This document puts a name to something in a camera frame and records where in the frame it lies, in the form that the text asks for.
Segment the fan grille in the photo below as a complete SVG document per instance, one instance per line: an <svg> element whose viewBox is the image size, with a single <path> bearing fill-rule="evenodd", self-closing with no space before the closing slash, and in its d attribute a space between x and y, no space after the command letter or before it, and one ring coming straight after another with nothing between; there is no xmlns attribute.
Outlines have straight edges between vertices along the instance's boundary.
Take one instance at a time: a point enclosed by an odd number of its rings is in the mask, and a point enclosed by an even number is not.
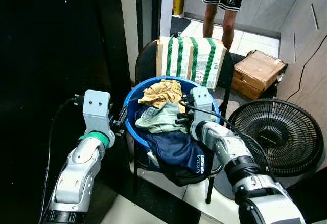
<svg viewBox="0 0 327 224"><path fill-rule="evenodd" d="M323 151L317 122L303 109L281 100L255 100L239 107L229 121L253 137L265 151L276 176L295 176L315 166ZM267 171L258 146L243 138L252 155Z"/></svg>

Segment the blue laundry basket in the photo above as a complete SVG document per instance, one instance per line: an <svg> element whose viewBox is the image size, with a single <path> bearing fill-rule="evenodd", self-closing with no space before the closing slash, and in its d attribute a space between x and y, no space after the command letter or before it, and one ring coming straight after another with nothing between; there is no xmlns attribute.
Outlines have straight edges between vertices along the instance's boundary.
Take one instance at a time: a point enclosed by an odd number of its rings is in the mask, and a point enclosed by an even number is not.
<svg viewBox="0 0 327 224"><path fill-rule="evenodd" d="M141 104L138 103L138 99L143 97L143 90L150 87L151 85L160 82L161 79L166 79L166 80L176 80L180 82L182 92L189 94L191 89L194 87L200 87L195 82L192 82L188 79L181 78L181 77L168 77L168 76L162 76L162 77L153 77L150 79L147 79L141 83L139 83L135 88L129 92L127 95L125 101L124 101L124 106L127 106L127 118L125 121L125 126L128 130L128 132L131 134L131 136L136 140L138 144L141 144L144 146L145 151L149 151L150 147L147 141L143 140L138 134L135 132L134 127L135 127L135 117L134 114L136 111L139 110L139 107ZM214 112L219 113L219 108L214 100Z"/></svg>

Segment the black chair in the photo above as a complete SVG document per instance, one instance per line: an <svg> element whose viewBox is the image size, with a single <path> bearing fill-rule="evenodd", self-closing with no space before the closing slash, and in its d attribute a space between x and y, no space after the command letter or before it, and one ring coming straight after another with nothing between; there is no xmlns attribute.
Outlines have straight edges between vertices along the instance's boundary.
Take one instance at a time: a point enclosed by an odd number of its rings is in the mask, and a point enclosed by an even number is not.
<svg viewBox="0 0 327 224"><path fill-rule="evenodd" d="M156 75L156 55L157 55L157 40L148 43L139 54L136 60L135 66L135 82L139 84L140 82L147 80L149 78L155 77ZM231 89L231 83L234 75L234 62L233 58L229 51L226 51L225 57L221 66L221 71L218 79L217 86L225 89L224 99L222 104L219 106L219 110L221 111L221 115L223 117L226 116L226 110L228 105L228 99ZM134 191L137 191L137 169L139 165L138 161L138 153L137 153L137 143L134 143ZM207 198L205 202L210 204L212 188L214 185L214 179L217 173L222 169L220 164L218 163L216 157L213 162L214 170L211 171L209 176L209 187Z"/></svg>

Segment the bare leg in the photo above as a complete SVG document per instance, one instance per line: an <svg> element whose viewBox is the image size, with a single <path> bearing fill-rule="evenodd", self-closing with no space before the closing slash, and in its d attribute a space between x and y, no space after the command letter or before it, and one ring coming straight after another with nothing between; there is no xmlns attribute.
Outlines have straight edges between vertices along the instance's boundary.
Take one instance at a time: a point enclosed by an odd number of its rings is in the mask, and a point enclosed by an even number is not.
<svg viewBox="0 0 327 224"><path fill-rule="evenodd" d="M203 37L212 37L214 31L214 19L217 14L217 4L207 4L203 23Z"/></svg>
<svg viewBox="0 0 327 224"><path fill-rule="evenodd" d="M224 33L221 40L228 50L230 49L231 44L233 43L234 40L234 24L235 24L236 15L237 15L236 11L225 10L225 16L223 21Z"/></svg>

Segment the dark blue garment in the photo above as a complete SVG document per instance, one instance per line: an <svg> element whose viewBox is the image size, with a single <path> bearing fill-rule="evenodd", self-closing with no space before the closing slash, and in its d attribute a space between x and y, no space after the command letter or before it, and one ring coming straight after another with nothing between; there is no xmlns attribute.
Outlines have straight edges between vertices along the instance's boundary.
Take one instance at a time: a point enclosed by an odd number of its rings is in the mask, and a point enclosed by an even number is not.
<svg viewBox="0 0 327 224"><path fill-rule="evenodd" d="M142 107L135 113L137 120L148 107ZM178 165L190 169L193 173L204 174L211 170L211 161L190 134L180 131L149 133L135 128L137 134L149 143L153 153L169 165Z"/></svg>

